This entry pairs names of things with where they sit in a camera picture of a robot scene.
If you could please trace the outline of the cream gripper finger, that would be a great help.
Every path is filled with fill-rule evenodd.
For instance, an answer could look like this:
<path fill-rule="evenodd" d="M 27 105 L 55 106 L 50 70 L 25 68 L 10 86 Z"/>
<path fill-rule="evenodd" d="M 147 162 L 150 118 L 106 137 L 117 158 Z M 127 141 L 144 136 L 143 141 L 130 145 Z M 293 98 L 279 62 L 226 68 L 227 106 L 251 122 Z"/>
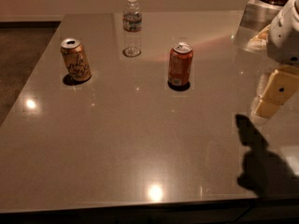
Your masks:
<path fill-rule="evenodd" d="M 253 114 L 265 119 L 271 119 L 279 110 L 280 105 L 255 98 L 253 101 Z"/>
<path fill-rule="evenodd" d="M 260 80 L 257 85 L 257 90 L 256 90 L 256 94 L 259 98 L 263 97 L 263 94 L 266 90 L 270 76 L 271 76 L 270 73 L 265 73 L 265 74 L 261 75 Z"/>

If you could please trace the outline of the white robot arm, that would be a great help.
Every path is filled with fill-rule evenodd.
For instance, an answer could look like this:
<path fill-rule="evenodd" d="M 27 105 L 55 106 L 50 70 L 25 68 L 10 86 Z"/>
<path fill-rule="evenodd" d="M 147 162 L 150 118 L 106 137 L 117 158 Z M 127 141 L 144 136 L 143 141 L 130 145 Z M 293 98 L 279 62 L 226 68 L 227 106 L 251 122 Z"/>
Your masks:
<path fill-rule="evenodd" d="M 299 0 L 289 0 L 272 20 L 266 49 L 278 67 L 261 75 L 251 111 L 270 119 L 299 89 Z"/>

